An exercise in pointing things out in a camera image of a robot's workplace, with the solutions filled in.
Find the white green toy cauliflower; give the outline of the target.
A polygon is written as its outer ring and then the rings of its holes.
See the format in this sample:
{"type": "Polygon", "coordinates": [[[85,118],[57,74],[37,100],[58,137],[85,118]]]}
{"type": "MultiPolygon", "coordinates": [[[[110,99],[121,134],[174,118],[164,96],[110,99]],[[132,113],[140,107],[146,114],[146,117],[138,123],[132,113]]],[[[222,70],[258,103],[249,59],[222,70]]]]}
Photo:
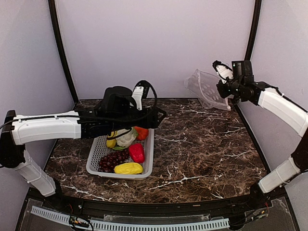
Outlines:
{"type": "Polygon", "coordinates": [[[116,146],[113,147],[113,150],[128,148],[136,140],[137,136],[138,133],[135,128],[116,131],[115,134],[111,136],[111,138],[116,141],[116,146]]]}

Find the clear pink-dotted zip bag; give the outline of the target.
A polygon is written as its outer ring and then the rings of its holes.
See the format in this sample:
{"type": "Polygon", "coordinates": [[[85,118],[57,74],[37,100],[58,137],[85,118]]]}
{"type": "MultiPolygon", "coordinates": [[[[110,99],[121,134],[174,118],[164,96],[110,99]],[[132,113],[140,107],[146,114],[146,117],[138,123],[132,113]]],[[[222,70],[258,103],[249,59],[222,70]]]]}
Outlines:
{"type": "Polygon", "coordinates": [[[230,111],[228,99],[221,98],[216,84],[219,78],[211,73],[196,69],[195,72],[184,80],[184,87],[195,95],[205,109],[220,109],[230,111]]]}

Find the red toy bell pepper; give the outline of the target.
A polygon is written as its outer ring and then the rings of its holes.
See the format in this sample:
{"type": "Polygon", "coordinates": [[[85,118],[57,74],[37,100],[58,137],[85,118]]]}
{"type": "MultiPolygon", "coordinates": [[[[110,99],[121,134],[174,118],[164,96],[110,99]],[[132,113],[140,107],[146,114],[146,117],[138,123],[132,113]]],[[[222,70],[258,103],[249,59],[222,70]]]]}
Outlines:
{"type": "Polygon", "coordinates": [[[141,143],[132,144],[129,148],[129,155],[136,163],[143,163],[145,161],[144,148],[141,143]]]}

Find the dark red toy grapes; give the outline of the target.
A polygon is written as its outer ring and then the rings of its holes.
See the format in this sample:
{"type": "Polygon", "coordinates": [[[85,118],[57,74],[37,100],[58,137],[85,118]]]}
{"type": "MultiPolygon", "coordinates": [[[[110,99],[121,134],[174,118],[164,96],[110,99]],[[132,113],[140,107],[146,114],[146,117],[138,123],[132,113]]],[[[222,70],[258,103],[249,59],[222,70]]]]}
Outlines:
{"type": "Polygon", "coordinates": [[[129,158],[128,149],[115,151],[103,156],[99,161],[99,172],[114,173],[117,165],[123,164],[129,158]]]}

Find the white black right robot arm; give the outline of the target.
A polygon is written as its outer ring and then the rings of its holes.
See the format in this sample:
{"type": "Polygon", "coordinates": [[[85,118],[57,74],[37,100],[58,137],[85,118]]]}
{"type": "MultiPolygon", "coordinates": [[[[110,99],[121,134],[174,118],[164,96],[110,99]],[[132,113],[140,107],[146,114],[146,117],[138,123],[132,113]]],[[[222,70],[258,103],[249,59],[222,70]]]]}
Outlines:
{"type": "Polygon", "coordinates": [[[234,100],[250,101],[265,109],[269,128],[264,135],[266,151],[273,151],[277,157],[284,157],[276,168],[253,186],[253,192],[246,197],[250,209],[257,208],[264,201],[264,194],[289,183],[308,170],[308,113],[279,92],[277,87],[265,82],[240,84],[238,80],[220,80],[217,89],[222,98],[233,96],[234,100]]]}

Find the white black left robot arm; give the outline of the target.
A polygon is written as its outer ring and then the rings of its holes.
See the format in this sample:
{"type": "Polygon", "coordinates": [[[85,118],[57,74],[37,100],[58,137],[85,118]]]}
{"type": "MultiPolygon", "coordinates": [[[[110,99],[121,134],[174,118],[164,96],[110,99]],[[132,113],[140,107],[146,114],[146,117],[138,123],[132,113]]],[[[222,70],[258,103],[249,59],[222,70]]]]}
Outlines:
{"type": "Polygon", "coordinates": [[[157,107],[143,107],[142,100],[153,86],[139,82],[134,90],[115,86],[105,90],[103,99],[93,108],[60,114],[24,116],[7,112],[0,133],[0,165],[19,173],[58,210],[68,206],[60,184],[32,159],[25,144],[54,139],[92,139],[113,131],[157,128],[167,113],[157,107]]]}

